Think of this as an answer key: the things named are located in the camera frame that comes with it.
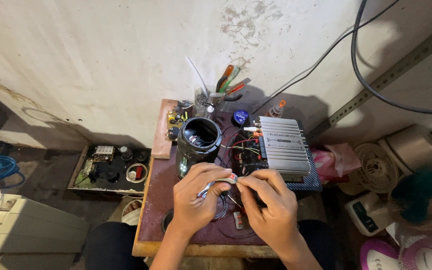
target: maroon table top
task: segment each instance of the maroon table top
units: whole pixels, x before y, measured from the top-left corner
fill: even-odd
[[[229,117],[225,117],[221,131],[231,125]],[[236,128],[230,128],[223,135],[223,140],[231,136]],[[221,147],[219,156],[223,156],[225,148]],[[160,242],[163,240],[161,221],[164,215],[173,208],[173,186],[179,181],[176,176],[176,151],[177,147],[171,147],[170,159],[154,159],[151,168],[151,179],[146,194],[146,201],[141,216],[138,241]],[[231,192],[239,196],[236,186]],[[219,200],[217,212],[222,209],[222,202]],[[236,230],[233,212],[241,209],[228,200],[228,210],[226,215],[215,222],[210,222],[201,230],[197,231],[192,237],[191,244],[213,244],[213,245],[266,245],[257,235],[247,237],[252,233],[251,228]]]

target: silver amplifier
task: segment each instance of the silver amplifier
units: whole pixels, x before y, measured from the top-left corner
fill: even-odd
[[[259,116],[254,125],[260,134],[261,158],[267,162],[267,168],[282,175],[310,174],[306,139],[296,120]]]

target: hand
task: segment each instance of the hand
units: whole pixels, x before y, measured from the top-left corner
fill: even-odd
[[[190,238],[206,226],[216,214],[219,195],[231,186],[227,182],[216,182],[209,188],[206,198],[198,197],[198,193],[209,183],[229,177],[231,173],[231,169],[206,162],[191,166],[186,177],[173,188],[174,217],[169,224],[172,229],[178,228]]]
[[[256,170],[249,176],[239,177],[236,186],[255,233],[281,259],[286,255],[294,256],[300,240],[297,228],[298,203],[296,195],[286,187],[279,172],[275,169]],[[259,208],[248,187],[258,193],[267,208]]]

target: finger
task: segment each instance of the finger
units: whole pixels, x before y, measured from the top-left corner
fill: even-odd
[[[216,181],[219,178],[227,178],[231,175],[232,169],[213,169],[204,173],[201,173],[193,181],[191,181],[190,189],[192,193],[199,193],[203,190],[209,183]]]
[[[218,204],[218,198],[221,195],[221,192],[227,191],[231,189],[231,185],[226,182],[216,182],[214,183],[206,193],[206,198],[204,199],[203,207],[205,207],[208,211],[213,213],[213,216],[216,213],[216,205]]]
[[[267,181],[257,179],[253,176],[239,177],[237,182],[254,189],[259,198],[268,207],[277,207],[280,205],[280,197],[276,191],[268,184]]]
[[[190,183],[193,181],[198,175],[211,171],[216,169],[223,169],[223,167],[218,166],[214,163],[197,163],[191,166],[191,169],[189,169],[189,172],[186,174],[186,176],[183,178],[182,181],[186,181],[187,183]]]
[[[256,222],[262,220],[261,211],[249,187],[238,182],[236,183],[236,187],[241,193],[241,201],[243,202],[248,219],[255,219]]]
[[[261,180],[267,180],[269,185],[272,186],[280,195],[291,192],[291,190],[286,186],[286,183],[284,182],[283,177],[281,177],[279,171],[275,169],[255,170],[250,174],[250,176]]]

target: bottle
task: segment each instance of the bottle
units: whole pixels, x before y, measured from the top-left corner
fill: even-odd
[[[286,101],[282,100],[279,102],[279,105],[274,105],[272,108],[270,108],[265,116],[281,118],[284,112],[284,105],[286,105]]]

